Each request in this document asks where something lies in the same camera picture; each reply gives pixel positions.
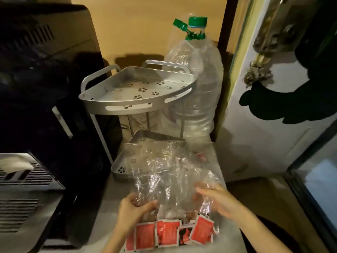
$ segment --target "water bottle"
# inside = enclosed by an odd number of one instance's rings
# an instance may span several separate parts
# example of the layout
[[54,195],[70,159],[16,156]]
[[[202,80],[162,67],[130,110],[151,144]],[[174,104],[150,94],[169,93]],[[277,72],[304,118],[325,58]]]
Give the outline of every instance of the water bottle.
[[[214,128],[213,119],[223,79],[220,52],[212,40],[206,38],[207,17],[190,17],[188,26],[180,20],[175,20],[173,25],[187,32],[187,36],[165,55],[164,60],[186,65],[192,74],[197,75],[197,86],[184,102],[161,110],[159,121],[165,133],[177,135],[185,106],[184,137],[209,135]],[[169,66],[163,66],[163,70],[184,72]]]

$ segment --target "coffee machine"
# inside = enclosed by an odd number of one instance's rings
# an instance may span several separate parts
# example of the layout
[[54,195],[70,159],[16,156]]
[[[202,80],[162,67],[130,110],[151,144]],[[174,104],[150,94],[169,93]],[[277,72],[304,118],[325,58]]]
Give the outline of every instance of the coffee machine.
[[80,248],[122,140],[117,116],[96,115],[99,135],[78,99],[104,67],[90,13],[2,3],[0,17],[0,252]]

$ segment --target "oval slot cutout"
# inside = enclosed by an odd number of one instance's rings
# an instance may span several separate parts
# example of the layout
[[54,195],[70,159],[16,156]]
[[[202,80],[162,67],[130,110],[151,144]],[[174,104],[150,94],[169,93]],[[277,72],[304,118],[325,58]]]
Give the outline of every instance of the oval slot cutout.
[[190,93],[191,90],[192,90],[192,88],[189,88],[188,90],[184,91],[183,93],[180,93],[180,94],[176,95],[176,97],[169,97],[169,98],[165,99],[164,102],[165,103],[169,103],[169,102],[171,102],[173,100],[179,99],[179,98],[185,96],[186,94]]
[[105,109],[107,111],[126,111],[126,110],[149,108],[152,105],[153,105],[152,103],[137,104],[137,105],[127,106],[128,107],[127,109],[125,108],[125,106],[106,106]]

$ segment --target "person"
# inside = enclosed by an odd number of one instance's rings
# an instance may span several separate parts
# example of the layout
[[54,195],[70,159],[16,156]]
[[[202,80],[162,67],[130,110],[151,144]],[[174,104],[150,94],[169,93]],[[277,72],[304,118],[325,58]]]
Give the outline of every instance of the person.
[[[257,253],[292,253],[267,229],[254,213],[239,202],[222,185],[215,184],[214,189],[196,187],[196,191],[202,196],[213,199],[213,211],[232,219]],[[143,215],[157,208],[157,201],[149,202],[141,207],[135,207],[132,204],[135,196],[134,193],[131,193],[121,201],[116,226],[103,249],[103,253],[118,253],[123,247],[126,237],[141,221]]]

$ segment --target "silver handle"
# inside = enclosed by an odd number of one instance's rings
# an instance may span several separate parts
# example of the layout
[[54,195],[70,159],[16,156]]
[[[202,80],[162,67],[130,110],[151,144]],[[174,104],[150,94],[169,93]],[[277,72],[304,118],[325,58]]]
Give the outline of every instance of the silver handle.
[[148,59],[143,62],[142,67],[147,67],[148,64],[180,67],[185,70],[185,73],[190,74],[188,67],[183,64],[179,64],[179,63]]
[[97,72],[92,73],[91,75],[88,75],[87,77],[85,77],[81,83],[81,93],[85,92],[85,88],[88,84],[88,82],[94,80],[95,78],[111,71],[112,69],[116,69],[117,72],[119,72],[121,70],[121,68],[119,67],[119,65],[109,65],[101,70],[98,70]]

